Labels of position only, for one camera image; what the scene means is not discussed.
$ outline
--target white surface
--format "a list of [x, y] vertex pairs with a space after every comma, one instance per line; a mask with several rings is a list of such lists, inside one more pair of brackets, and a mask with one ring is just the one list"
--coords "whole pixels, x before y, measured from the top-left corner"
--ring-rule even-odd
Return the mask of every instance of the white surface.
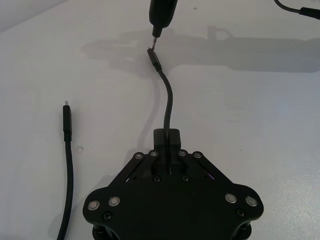
[[0, 33], [66, 0], [1, 0]]
[[[86, 196], [134, 152], [153, 148], [166, 92], [146, 53], [148, 8], [146, 0], [70, 0], [0, 34], [1, 240], [57, 237], [65, 100], [73, 149], [83, 147], [73, 153], [67, 239], [92, 239]], [[319, 239], [319, 46], [319, 21], [272, 0], [181, 0], [156, 47], [182, 147], [263, 200], [251, 240]]]

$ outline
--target electric screwdriver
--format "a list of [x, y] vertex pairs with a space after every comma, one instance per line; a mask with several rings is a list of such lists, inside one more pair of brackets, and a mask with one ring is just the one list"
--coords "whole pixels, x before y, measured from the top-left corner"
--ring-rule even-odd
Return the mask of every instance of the electric screwdriver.
[[157, 39], [161, 36], [162, 29], [170, 25], [177, 3], [178, 0], [151, 0], [149, 20], [153, 25], [153, 50], [155, 49]]

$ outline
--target metal screw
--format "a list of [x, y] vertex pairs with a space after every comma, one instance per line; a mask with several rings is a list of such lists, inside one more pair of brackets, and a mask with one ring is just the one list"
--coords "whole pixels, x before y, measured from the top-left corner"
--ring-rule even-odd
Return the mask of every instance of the metal screw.
[[185, 151], [180, 151], [179, 152], [179, 156], [184, 157], [185, 155], [187, 155], [187, 153]]
[[154, 181], [155, 183], [160, 183], [161, 178], [160, 178], [159, 176], [155, 176], [155, 177], [153, 178], [153, 181]]
[[136, 158], [136, 159], [142, 159], [142, 158], [143, 158], [143, 155], [142, 155], [141, 153], [137, 153], [137, 154], [135, 155], [135, 158]]
[[258, 205], [257, 200], [255, 200], [253, 197], [251, 196], [247, 196], [245, 198], [245, 201], [248, 205], [250, 205], [251, 207], [256, 207]]
[[189, 181], [189, 177], [188, 176], [182, 176], [182, 181], [188, 182]]
[[231, 203], [231, 204], [235, 204], [237, 202], [237, 198], [235, 195], [233, 195], [232, 193], [227, 193], [225, 195], [225, 200], [228, 202], [228, 203]]
[[245, 212], [242, 209], [237, 209], [235, 213], [241, 218], [245, 216]]
[[112, 213], [107, 211], [105, 214], [103, 214], [103, 220], [109, 221], [112, 218]]
[[97, 201], [97, 200], [93, 200], [91, 202], [89, 202], [88, 204], [88, 209], [90, 211], [94, 211], [94, 210], [97, 210], [99, 208], [99, 205], [100, 205], [100, 202]]
[[157, 153], [156, 151], [152, 151], [152, 152], [150, 153], [150, 155], [151, 155], [152, 157], [156, 157], [156, 156], [158, 155], [158, 153]]
[[111, 207], [115, 207], [115, 206], [117, 206], [119, 203], [120, 203], [120, 198], [119, 198], [119, 197], [117, 197], [117, 196], [110, 197], [110, 199], [109, 199], [109, 205], [110, 205]]
[[195, 152], [195, 153], [193, 154], [193, 156], [194, 156], [196, 159], [199, 159], [199, 158], [202, 157], [202, 155], [200, 154], [200, 152]]

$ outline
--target black cable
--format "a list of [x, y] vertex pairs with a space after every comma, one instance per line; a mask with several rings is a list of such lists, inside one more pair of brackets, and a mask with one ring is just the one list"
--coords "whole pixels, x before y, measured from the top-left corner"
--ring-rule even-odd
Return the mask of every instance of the black cable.
[[67, 101], [63, 106], [63, 133], [64, 133], [64, 142], [65, 142], [67, 183], [66, 183], [64, 212], [63, 212], [62, 222], [61, 222], [57, 240], [65, 239], [69, 220], [70, 220], [72, 200], [74, 195], [74, 167], [72, 163], [72, 149], [71, 149], [72, 120], [71, 120], [71, 109]]
[[152, 50], [151, 48], [149, 48], [147, 50], [147, 52], [149, 54], [152, 65], [154, 66], [155, 70], [159, 73], [160, 77], [163, 80], [163, 83], [165, 85], [166, 92], [168, 95], [167, 102], [166, 102], [165, 114], [164, 114], [164, 121], [163, 121], [164, 137], [165, 137], [166, 143], [168, 143], [169, 142], [169, 132], [170, 132], [170, 119], [171, 119], [171, 112], [172, 112], [172, 107], [173, 107], [173, 103], [174, 103], [174, 96], [173, 96], [170, 82], [169, 82], [168, 78], [166, 77], [166, 75], [164, 74], [164, 72], [162, 71], [162, 66], [160, 64], [160, 61], [159, 61], [155, 51]]
[[288, 12], [300, 14], [303, 16], [307, 16], [310, 18], [318, 19], [320, 20], [320, 10], [319, 9], [314, 9], [314, 8], [309, 8], [309, 7], [302, 7], [301, 9], [295, 9], [288, 7], [286, 5], [283, 5], [279, 0], [274, 0], [274, 2], [283, 10], [286, 10]]
[[298, 14], [300, 12], [299, 9], [295, 9], [295, 8], [291, 8], [291, 7], [288, 7], [286, 5], [283, 5], [281, 2], [279, 2], [279, 0], [274, 0], [274, 2], [280, 7], [282, 8], [283, 10], [286, 10], [288, 12], [292, 12], [292, 13], [296, 13]]

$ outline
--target black cable at top right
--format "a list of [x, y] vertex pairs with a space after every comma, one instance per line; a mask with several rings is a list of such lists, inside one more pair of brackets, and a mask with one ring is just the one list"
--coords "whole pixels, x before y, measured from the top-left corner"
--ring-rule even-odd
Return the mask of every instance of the black cable at top right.
[[283, 10], [286, 10], [291, 13], [296, 13], [300, 15], [304, 15], [310, 18], [318, 19], [320, 20], [320, 10], [319, 9], [314, 9], [314, 8], [308, 8], [308, 7], [302, 7], [301, 9], [295, 9], [288, 7], [286, 5], [283, 5], [279, 0], [274, 0], [274, 2]]

